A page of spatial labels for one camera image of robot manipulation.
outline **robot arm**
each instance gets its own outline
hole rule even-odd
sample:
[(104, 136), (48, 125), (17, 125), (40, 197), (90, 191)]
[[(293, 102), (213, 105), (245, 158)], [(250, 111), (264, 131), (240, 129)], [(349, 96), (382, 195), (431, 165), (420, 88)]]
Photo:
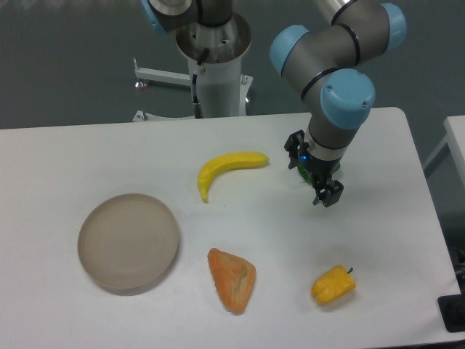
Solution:
[(400, 45), (406, 24), (402, 11), (376, 0), (318, 0), (331, 27), (312, 34), (301, 25), (281, 32), (270, 58), (278, 73), (312, 113), (306, 131), (289, 136), (289, 168), (300, 167), (312, 179), (313, 204), (335, 204), (344, 189), (332, 173), (367, 119), (375, 101), (371, 80), (359, 63)]
[(191, 23), (206, 27), (226, 24), (233, 15), (233, 0), (141, 0), (156, 33), (168, 33)]

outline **orange bread slice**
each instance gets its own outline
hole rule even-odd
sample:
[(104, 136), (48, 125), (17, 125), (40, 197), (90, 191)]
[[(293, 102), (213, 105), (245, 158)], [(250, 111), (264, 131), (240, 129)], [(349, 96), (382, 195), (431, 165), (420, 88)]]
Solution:
[(229, 311), (243, 313), (254, 289), (255, 267), (243, 258), (218, 249), (211, 249), (208, 258), (219, 298)]

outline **toy banana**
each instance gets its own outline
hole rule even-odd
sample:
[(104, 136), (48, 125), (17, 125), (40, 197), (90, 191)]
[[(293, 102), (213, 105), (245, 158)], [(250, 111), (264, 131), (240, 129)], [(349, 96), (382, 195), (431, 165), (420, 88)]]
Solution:
[(253, 169), (265, 165), (268, 160), (268, 156), (256, 151), (228, 153), (210, 160), (203, 165), (197, 177), (198, 189), (203, 201), (209, 201), (210, 184), (221, 173), (232, 169)]

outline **metal stand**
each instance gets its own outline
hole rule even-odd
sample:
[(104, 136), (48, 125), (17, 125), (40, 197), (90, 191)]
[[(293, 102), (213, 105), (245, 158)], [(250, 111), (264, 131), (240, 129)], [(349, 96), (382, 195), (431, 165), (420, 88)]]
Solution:
[(441, 141), (436, 145), (436, 148), (433, 149), (421, 165), (426, 178), (429, 178), (431, 173), (436, 170), (449, 153), (448, 136), (446, 135), (441, 139)]
[[(134, 58), (134, 73), (137, 78), (135, 84), (136, 89), (143, 90), (147, 88), (146, 81), (159, 82), (164, 84), (173, 84), (176, 86), (190, 87), (192, 82), (188, 74), (172, 73), (171, 71), (157, 71), (149, 68), (139, 68), (137, 65), (136, 58)], [(239, 97), (239, 115), (247, 116), (246, 103), (250, 101), (247, 98), (248, 91), (254, 78), (248, 75), (240, 76), (240, 97)], [(144, 111), (137, 111), (132, 121), (160, 121), (160, 120), (183, 120), (183, 119), (194, 119), (193, 116), (187, 116), (184, 118), (166, 118), (163, 116), (156, 116), (148, 114)]]

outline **white table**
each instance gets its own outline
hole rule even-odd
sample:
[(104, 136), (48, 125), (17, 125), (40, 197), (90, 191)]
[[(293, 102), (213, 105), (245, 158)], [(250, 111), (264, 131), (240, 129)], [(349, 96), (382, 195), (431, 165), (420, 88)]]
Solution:
[(444, 127), (446, 135), (426, 158), (423, 170), (426, 177), (429, 177), (450, 153), (465, 185), (465, 116), (447, 117)]
[[(370, 348), (461, 340), (437, 298), (458, 285), (407, 121), (373, 110), (343, 158), (341, 200), (313, 206), (283, 144), (305, 114), (0, 132), (0, 348)], [(230, 151), (270, 157), (219, 177), (204, 204), (201, 165)], [(179, 254), (156, 288), (109, 294), (81, 267), (86, 216), (122, 193), (164, 201)], [(255, 264), (246, 312), (217, 297), (206, 255)], [(313, 281), (353, 267), (356, 290), (326, 308)]]
[(465, 116), (449, 116), (444, 121), (450, 153), (465, 185)]

